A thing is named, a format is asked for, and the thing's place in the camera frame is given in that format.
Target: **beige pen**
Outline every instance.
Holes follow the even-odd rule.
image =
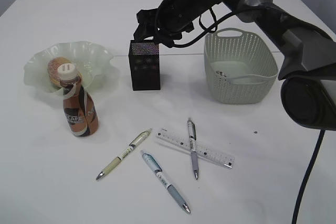
[[[124,150],[119,156],[117,156],[110,164],[108,164],[97,176],[96,180],[100,180],[101,178],[108,175],[114,168],[117,167],[121,163],[121,161],[128,156],[137,146],[139,146],[152,132],[152,129],[144,131],[137,136],[132,143],[130,143],[126,150]]]

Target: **pen clip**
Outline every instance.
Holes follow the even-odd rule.
[[[191,120],[191,118],[188,118],[187,123],[188,123],[188,130],[189,130],[189,123],[191,124],[191,130],[192,130],[192,132],[189,132],[189,138],[192,137],[194,140],[196,140],[196,128],[194,122]]]

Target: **basket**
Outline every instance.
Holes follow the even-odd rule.
[[[237,37],[218,33],[237,31]],[[271,51],[256,34],[236,28],[219,30],[205,37],[204,64],[208,88],[221,103],[260,102],[271,89],[278,67]]]

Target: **basket handle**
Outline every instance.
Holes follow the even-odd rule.
[[[235,81],[235,80],[238,80],[238,79],[244,79],[244,78],[253,78],[253,79],[256,79],[256,80],[259,80],[259,83],[263,83],[263,82],[266,82],[266,81],[269,81],[270,79],[274,78],[275,76],[277,76],[277,74],[275,74],[274,76],[260,76],[258,74],[247,74],[245,76],[238,76],[238,77],[227,77],[227,79],[229,81]]]
[[[241,35],[239,35],[239,36],[219,36],[218,35],[219,33],[222,33],[224,31],[238,31],[238,32],[241,33]],[[216,36],[217,38],[237,38],[237,37],[241,37],[245,33],[246,33],[246,31],[240,30],[238,28],[224,28],[224,29],[221,29],[221,30],[218,30],[218,31],[214,32],[213,35]]]

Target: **glass bowl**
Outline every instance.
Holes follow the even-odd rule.
[[[96,77],[104,76],[109,71],[113,55],[105,47],[87,41],[58,43],[34,54],[25,64],[25,85],[34,86],[46,93],[62,95],[61,88],[50,82],[47,69],[50,60],[57,57],[67,58],[76,65],[82,75],[82,85],[87,89]]]

